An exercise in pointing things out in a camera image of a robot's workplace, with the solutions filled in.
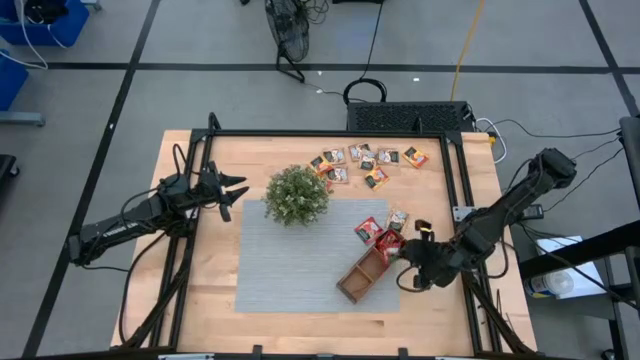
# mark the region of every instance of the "concrete floor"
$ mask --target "concrete floor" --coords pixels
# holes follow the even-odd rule
[[[160,64],[168,70],[136,70],[122,88],[125,70],[150,6],[159,2],[139,60],[143,69]],[[12,106],[47,117],[44,128],[0,126],[0,153],[18,157],[21,176],[3,191],[0,207],[0,358],[22,354],[35,315],[74,216],[107,121],[118,115],[114,101],[128,90],[85,222],[116,212],[123,200],[148,188],[161,136],[166,129],[203,127],[215,111],[224,128],[344,129],[346,109],[338,96],[314,89],[256,65],[256,71],[177,70],[180,64],[269,64],[275,45],[263,1],[241,7],[237,0],[102,0],[92,11],[70,49],[41,49],[58,70],[32,70]],[[635,34],[640,3],[635,0],[589,0],[624,81],[640,96],[640,49]],[[382,12],[372,64],[452,65],[462,49],[476,2],[465,0],[387,0]],[[341,91],[358,71],[326,71],[322,64],[364,64],[378,7],[333,5],[322,25],[310,29],[310,51],[304,63],[308,82]],[[34,60],[30,50],[0,48]],[[73,64],[83,63],[84,70]],[[113,63],[104,70],[104,64]],[[576,134],[617,127],[629,108],[618,89],[578,0],[491,0],[465,59],[467,65],[491,68],[463,73],[457,99],[466,100],[476,117],[512,118],[534,133]],[[531,66],[549,67],[549,73]],[[577,74],[567,67],[590,68]],[[370,72],[389,90],[389,101],[448,99],[453,73]],[[367,88],[353,96],[376,101]],[[500,181],[509,181],[517,166],[543,147],[577,154],[608,138],[534,139],[511,124],[499,126],[509,155],[497,166]],[[580,158],[582,179],[619,145]],[[565,202],[534,223],[543,230],[589,237],[636,220],[624,155],[602,167]],[[549,206],[563,192],[541,200]],[[517,231],[522,258],[533,249]],[[98,262],[126,266],[132,244],[110,250]],[[614,268],[622,268],[619,259]],[[624,281],[617,271],[614,276]],[[71,267],[64,279],[38,354],[106,349],[119,308],[124,275],[80,271]],[[597,359],[611,346],[605,320],[566,311],[560,302],[530,301],[538,346],[549,355]],[[628,316],[637,319],[633,313]],[[637,340],[637,321],[626,324]],[[632,354],[637,354],[633,344]]]

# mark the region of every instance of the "black cable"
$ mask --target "black cable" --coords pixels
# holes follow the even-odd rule
[[[314,88],[316,90],[320,90],[320,91],[322,91],[323,94],[344,96],[344,94],[341,93],[341,92],[338,92],[338,91],[326,91],[325,89],[321,88],[320,86],[313,85],[313,84],[310,84],[308,82],[303,82],[302,84],[306,85],[306,86],[311,86],[312,88]],[[367,100],[363,100],[363,99],[360,99],[360,98],[354,98],[354,97],[350,97],[349,100],[355,100],[355,101],[360,101],[360,102],[368,102]]]
[[[373,46],[376,43],[376,36],[378,35],[378,25],[380,24],[380,17],[382,15],[382,5],[384,5],[384,1],[380,2],[380,8],[378,9],[378,18],[376,19],[376,28],[373,30],[373,39],[371,40],[371,48],[369,49],[369,58],[367,59],[367,66],[364,68],[364,72],[362,76],[360,76],[360,80],[367,75],[367,71],[369,70],[369,64],[371,64],[371,55],[373,54]]]
[[[513,186],[513,183],[516,180],[516,177],[518,176],[518,173],[520,172],[520,170],[522,170],[522,168],[528,164],[529,162],[533,161],[532,159],[527,159],[525,160],[519,167],[518,170],[516,170],[515,174],[513,174],[513,177],[511,178],[511,181],[509,181],[509,186],[507,186],[507,189],[511,189],[511,186]],[[538,166],[539,166],[539,173],[540,176],[538,176],[538,180],[536,181],[536,184],[534,185],[534,188],[538,187],[538,185],[540,184],[540,181],[542,181],[542,158],[538,159]],[[504,223],[502,224],[502,234],[500,235],[500,245],[502,246],[502,255],[504,257],[504,269],[502,270],[502,272],[500,272],[499,274],[496,275],[482,275],[480,273],[478,273],[477,275],[483,278],[488,278],[488,279],[500,279],[502,277],[504,277],[505,275],[507,275],[507,272],[509,271],[509,255],[507,254],[507,242],[504,240],[504,228],[508,225],[507,224],[507,217],[509,216],[509,213],[507,213],[507,216],[504,218]]]
[[[124,226],[126,229],[129,229],[129,224],[127,224],[127,220],[124,218],[124,211],[127,208],[127,205],[129,205],[130,202],[132,202],[134,199],[149,194],[151,192],[157,191],[158,188],[155,187],[153,189],[149,189],[149,190],[145,190],[145,191],[141,191],[133,196],[131,196],[130,198],[127,199],[127,201],[124,202],[124,204],[122,204],[122,207],[120,208],[120,222],[122,223],[122,226]],[[140,226],[142,226],[143,228],[147,229],[147,230],[152,230],[153,227],[148,225],[148,224],[144,224],[142,221],[136,221],[136,223]]]
[[[94,267],[90,267],[90,266],[82,265],[82,268],[85,269],[85,270],[115,270],[115,271],[129,272],[129,270],[127,270],[127,269],[117,268],[117,267],[113,267],[113,266],[94,266]]]
[[[525,235],[527,235],[527,238],[533,243],[533,245],[536,248],[540,249],[540,251],[542,251],[543,253],[549,255],[550,257],[552,257],[553,259],[555,259],[558,262],[562,263],[563,265],[572,268],[573,270],[575,270],[575,272],[577,272],[578,274],[582,275],[585,279],[591,281],[592,283],[597,285],[599,288],[601,288],[602,290],[607,292],[607,294],[609,294],[609,296],[611,296],[612,298],[616,299],[619,302],[625,303],[625,304],[631,306],[632,308],[640,311],[640,307],[638,307],[637,305],[633,304],[632,302],[624,299],[623,297],[618,295],[616,292],[614,292],[611,289],[609,289],[607,286],[602,285],[599,281],[596,281],[596,279],[594,279],[591,276],[585,274],[582,270],[578,269],[576,267],[576,265],[574,265],[574,264],[570,263],[569,261],[565,260],[564,258],[554,254],[553,252],[547,251],[545,248],[543,248],[540,245],[538,245],[538,242],[535,241],[535,239],[533,239],[531,234],[529,234],[529,232],[527,231],[527,228],[525,226],[522,226],[522,224],[520,224],[520,223],[517,223],[517,224],[522,227],[522,230],[524,231]]]
[[[520,127],[520,129],[522,129],[522,131],[527,133],[527,135],[532,136],[532,137],[537,137],[537,138],[570,139],[570,138],[579,138],[579,137],[603,136],[603,135],[609,135],[609,134],[613,134],[615,132],[620,131],[620,128],[617,128],[617,129],[614,129],[614,130],[610,130],[610,131],[606,131],[606,132],[602,132],[602,133],[593,133],[593,134],[538,135],[538,134],[530,133],[529,130],[525,129],[524,126],[522,126],[519,122],[517,122],[515,120],[512,120],[512,119],[505,119],[505,120],[496,121],[496,122],[493,123],[493,125],[495,126],[495,125],[501,124],[503,122],[512,122],[512,123],[518,125]]]
[[[555,204],[551,205],[550,208],[546,209],[546,210],[542,210],[543,212],[549,212],[551,211],[554,207],[556,207],[558,204],[560,204],[561,202],[563,202],[569,195],[571,195],[571,193],[573,193],[574,191],[576,191],[582,184],[584,184],[587,180],[589,180],[589,178],[591,177],[591,175],[593,175],[598,168],[600,168],[601,166],[603,166],[604,164],[608,163],[609,161],[613,160],[616,156],[618,156],[618,154],[620,154],[620,152],[622,152],[622,150],[624,150],[624,148],[620,148],[618,151],[616,151],[615,154],[613,154],[613,156],[611,156],[610,158],[608,158],[607,160],[601,162],[600,164],[596,165],[595,168],[593,168],[593,170],[591,170],[591,172],[589,173],[589,175],[587,175],[586,178],[584,178],[582,181],[580,181],[578,183],[578,185],[576,185],[573,189],[569,190],[568,193],[566,193],[562,199],[558,200],[555,202]]]
[[[376,19],[376,27],[373,31],[373,38],[371,40],[371,48],[369,48],[369,57],[367,58],[367,65],[364,68],[364,72],[362,73],[362,75],[360,76],[359,79],[354,80],[352,82],[350,82],[347,87],[344,88],[343,90],[343,95],[342,95],[342,100],[344,101],[344,103],[348,106],[349,105],[349,93],[351,92],[351,89],[358,84],[362,84],[362,83],[367,83],[370,85],[375,86],[376,88],[378,88],[378,90],[380,90],[380,102],[386,102],[387,101],[387,87],[384,85],[384,83],[380,80],[377,79],[370,79],[370,78],[365,78],[364,76],[367,74],[367,71],[369,71],[369,65],[371,65],[371,55],[373,54],[373,49],[375,47],[376,44],[376,37],[378,35],[378,26],[380,25],[380,17],[382,15],[382,6],[384,5],[384,1],[380,3],[380,8],[378,9],[378,17]]]
[[[407,273],[407,271],[409,271],[409,270],[411,270],[411,269],[413,269],[413,268],[416,268],[416,269],[417,269],[417,267],[416,267],[416,266],[409,265],[406,269],[402,270],[402,271],[400,272],[400,274],[398,274],[398,276],[396,276],[396,285],[398,285],[398,287],[399,287],[400,289],[402,289],[402,290],[404,290],[404,291],[407,291],[407,292],[412,292],[412,293],[421,293],[421,292],[427,291],[427,289],[428,289],[428,288],[423,288],[423,289],[412,289],[412,288],[408,288],[408,287],[402,286],[402,285],[400,284],[400,278],[402,277],[402,275],[406,274],[406,273]]]
[[[149,251],[152,247],[154,247],[164,237],[165,233],[166,233],[166,231],[163,231],[162,234],[160,234],[160,236],[155,238],[155,240],[153,240],[149,245],[147,245],[144,249],[142,249],[142,251],[140,251],[140,253],[136,256],[136,258],[131,263],[131,268],[129,268],[129,271],[127,273],[127,277],[124,280],[124,291],[122,293],[122,301],[120,303],[120,318],[118,319],[118,334],[120,336],[120,341],[123,344],[126,342],[125,337],[124,337],[123,319],[124,319],[124,311],[125,311],[126,306],[127,306],[127,295],[129,294],[129,281],[131,280],[131,274],[133,274],[133,269],[136,267],[136,265],[138,264],[138,261],[140,261],[142,256],[147,251]]]
[[[185,166],[187,163],[187,159],[184,156],[184,152],[182,151],[182,148],[180,147],[180,145],[178,144],[173,144],[173,147],[171,148],[171,153],[173,154],[173,165],[175,166],[176,169],[176,177],[173,179],[173,181],[167,185],[165,185],[166,187],[171,187],[173,186],[176,182],[178,182],[178,180],[180,179],[180,177],[182,176],[182,172],[180,171],[180,164],[178,164],[178,155],[176,153],[176,150],[178,150],[178,152],[180,153],[182,159],[184,160]],[[151,192],[157,191],[159,187],[154,187],[152,189],[149,190],[145,190],[145,191],[141,191],[133,196],[131,196],[130,198],[127,199],[127,201],[124,202],[124,204],[122,204],[122,207],[120,208],[120,222],[122,223],[122,226],[124,226],[126,229],[129,229],[129,224],[127,224],[126,219],[124,218],[124,212],[125,209],[127,208],[127,205],[129,205],[130,202],[132,202],[133,200],[135,200],[136,198],[149,194]],[[143,221],[136,221],[136,223],[140,226],[142,226],[143,228],[145,228],[147,231],[153,231],[154,228],[153,226],[150,226],[148,224],[145,224]]]
[[[504,190],[504,192],[507,192],[507,191],[511,190],[511,186],[513,185],[513,182],[516,181],[516,177],[518,176],[520,171],[524,168],[525,165],[527,165],[531,161],[533,161],[533,159],[527,159],[522,164],[520,164],[520,166],[518,167],[516,172],[513,174],[513,177],[511,178],[511,181],[509,181],[509,186],[507,186],[507,188]]]
[[[611,143],[613,143],[613,142],[618,141],[618,139],[620,139],[620,136],[616,137],[616,138],[615,138],[615,139],[613,139],[613,140],[609,140],[609,141],[607,141],[607,142],[604,142],[604,143],[602,143],[602,144],[598,145],[597,147],[595,147],[595,148],[593,148],[593,149],[590,149],[590,150],[587,150],[587,151],[583,151],[583,152],[581,152],[580,154],[578,154],[578,155],[576,155],[576,156],[572,157],[572,158],[571,158],[571,160],[574,160],[574,161],[575,161],[575,160],[576,160],[577,158],[579,158],[580,156],[585,155],[585,154],[592,153],[592,152],[594,152],[594,151],[597,151],[598,149],[600,149],[601,147],[603,147],[603,146],[605,146],[605,145],[608,145],[608,144],[611,144]]]
[[[553,236],[553,237],[557,237],[557,238],[567,239],[567,240],[573,241],[574,243],[579,243],[580,242],[579,240],[571,239],[571,238],[565,237],[564,235],[554,234],[554,233],[550,233],[548,231],[543,231],[543,230],[538,230],[538,229],[532,228],[531,226],[526,225],[526,224],[524,224],[522,222],[520,222],[519,224],[520,224],[520,226],[526,227],[529,231],[533,232],[534,234],[536,234],[538,236]]]
[[[100,242],[100,239],[102,239],[102,236],[104,235],[104,233],[113,229],[113,227],[118,225],[119,223],[120,223],[119,221],[113,222],[106,229],[104,229],[103,232],[99,233],[98,236],[96,236],[96,240],[91,244],[91,247],[89,247],[87,254],[84,256],[84,259],[82,260],[82,264],[88,264],[91,261],[91,256],[93,255],[93,252],[95,251],[95,249],[98,247],[98,243]]]

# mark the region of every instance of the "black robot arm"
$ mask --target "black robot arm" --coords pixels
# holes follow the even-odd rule
[[[544,149],[530,162],[527,176],[488,208],[467,215],[446,243],[433,237],[409,240],[400,256],[418,268],[413,286],[424,290],[432,285],[449,285],[460,271],[477,268],[495,250],[504,227],[540,196],[569,186],[575,178],[575,163],[556,149]]]
[[[166,231],[169,236],[186,236],[188,219],[201,206],[219,204],[223,220],[231,221],[228,207],[249,188],[223,192],[222,187],[245,180],[244,177],[219,173],[213,161],[206,171],[200,173],[193,188],[189,188],[184,175],[174,174],[162,179],[155,188],[156,193],[131,210],[85,225],[79,233],[70,236],[67,239],[70,260],[76,265],[88,265],[108,248],[158,230]]]

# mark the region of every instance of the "electric fan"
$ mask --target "electric fan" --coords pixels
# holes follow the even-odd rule
[[[266,0],[265,9],[271,34],[278,46],[276,70],[304,82],[304,75],[294,63],[309,52],[309,21],[307,9],[300,0]],[[285,58],[298,75],[284,70],[280,58]]]

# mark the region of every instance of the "green plant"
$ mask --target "green plant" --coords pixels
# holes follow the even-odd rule
[[[329,202],[327,180],[308,167],[292,165],[271,177],[267,194],[262,198],[267,204],[265,217],[284,226],[304,226],[318,220],[318,214],[327,211]]]

